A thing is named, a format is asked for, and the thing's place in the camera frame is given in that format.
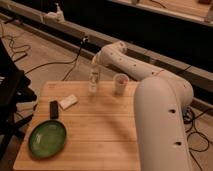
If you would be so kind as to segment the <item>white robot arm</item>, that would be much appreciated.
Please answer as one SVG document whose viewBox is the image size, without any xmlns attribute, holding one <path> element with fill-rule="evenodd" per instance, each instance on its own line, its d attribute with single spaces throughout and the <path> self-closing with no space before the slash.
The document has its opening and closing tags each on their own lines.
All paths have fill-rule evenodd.
<svg viewBox="0 0 213 171">
<path fill-rule="evenodd" d="M 183 121 L 194 96 L 191 84 L 126 51 L 122 41 L 103 46 L 92 59 L 90 78 L 97 83 L 99 67 L 112 64 L 138 81 L 133 104 L 141 171 L 193 171 Z"/>
</svg>

